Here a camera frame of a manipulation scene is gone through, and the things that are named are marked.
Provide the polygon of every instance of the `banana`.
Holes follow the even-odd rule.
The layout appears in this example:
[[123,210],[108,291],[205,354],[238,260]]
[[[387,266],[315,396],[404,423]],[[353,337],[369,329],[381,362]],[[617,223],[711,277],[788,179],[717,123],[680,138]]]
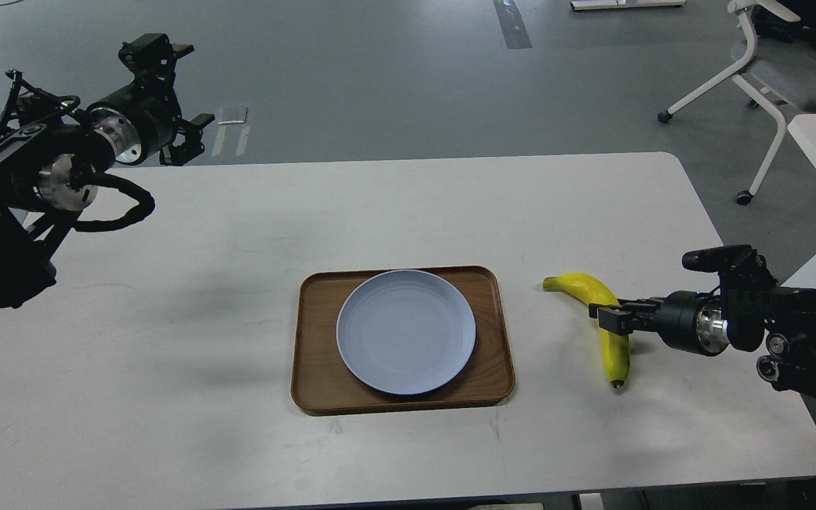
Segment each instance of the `banana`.
[[[543,290],[557,291],[576,298],[582,303],[618,305],[619,301],[602,281],[580,272],[570,272],[543,279]],[[628,335],[619,336],[600,329],[600,351],[603,355],[603,373],[612,387],[621,387],[628,378]]]

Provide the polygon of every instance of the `chair seat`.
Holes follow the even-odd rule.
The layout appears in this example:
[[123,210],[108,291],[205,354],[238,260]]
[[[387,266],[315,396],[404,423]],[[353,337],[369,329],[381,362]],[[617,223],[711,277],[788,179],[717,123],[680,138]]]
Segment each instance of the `chair seat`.
[[[732,46],[731,55],[744,55],[745,41]],[[806,42],[786,43],[758,39],[754,60],[746,72],[784,97],[803,112],[816,113],[816,51]]]

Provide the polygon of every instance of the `white chair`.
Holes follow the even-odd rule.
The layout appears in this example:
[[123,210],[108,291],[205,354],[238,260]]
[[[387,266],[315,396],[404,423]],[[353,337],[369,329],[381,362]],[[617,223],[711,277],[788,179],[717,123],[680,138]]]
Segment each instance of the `white chair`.
[[[787,21],[799,20],[799,17],[775,3],[774,0],[732,0],[728,4],[728,10],[738,16],[739,27],[744,35],[744,40],[732,46],[731,54],[735,59],[734,64],[657,114],[657,119],[661,123],[668,123],[674,113],[702,96],[706,91],[721,84],[726,78],[730,78],[748,94],[748,97],[751,97],[751,106],[760,106],[773,116],[773,119],[776,120],[776,135],[773,137],[773,143],[770,149],[767,149],[767,155],[764,156],[764,162],[761,163],[761,168],[755,175],[751,187],[739,191],[736,195],[735,201],[739,205],[751,203],[751,199],[757,194],[786,133],[786,120],[783,113],[766,95],[773,94],[778,98],[778,103],[781,100],[802,112],[816,113],[816,51],[803,42],[758,40],[752,23],[752,10],[754,9],[768,9]],[[758,85],[749,83],[745,79],[745,74],[750,75],[752,81],[756,81]]]

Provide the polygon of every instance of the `gray floor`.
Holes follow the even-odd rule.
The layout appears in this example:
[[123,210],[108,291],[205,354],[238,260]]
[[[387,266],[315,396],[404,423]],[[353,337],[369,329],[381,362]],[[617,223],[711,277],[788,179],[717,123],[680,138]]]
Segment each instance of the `gray floor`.
[[[490,0],[25,0],[0,7],[0,107],[11,67],[90,103],[130,80],[120,42],[165,32],[197,48],[178,65],[188,117],[250,109],[247,144],[233,126],[216,147],[211,126],[196,164],[671,152],[724,242],[756,246],[781,281],[816,252],[816,171],[789,137],[754,202],[732,201],[774,134],[734,84],[670,125],[655,120],[731,62],[739,32],[725,2],[586,13],[517,3],[530,49],[506,48]],[[708,490],[738,489],[649,494],[653,508],[760,508],[781,507],[784,489],[768,487],[763,506]],[[615,494],[608,508],[638,507],[631,497]]]

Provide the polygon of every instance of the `brown tray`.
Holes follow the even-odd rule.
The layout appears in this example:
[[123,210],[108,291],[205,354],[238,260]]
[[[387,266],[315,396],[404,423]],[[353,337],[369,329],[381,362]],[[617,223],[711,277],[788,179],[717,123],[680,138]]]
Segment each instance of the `brown tray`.
[[428,393],[397,396],[375,390],[349,371],[336,346],[336,321],[344,301],[367,278],[385,271],[330,272],[301,284],[295,333],[292,400],[310,414],[348,414],[498,404],[515,388],[515,371],[492,272],[480,266],[424,268],[445,278],[474,312],[477,340],[467,365]]

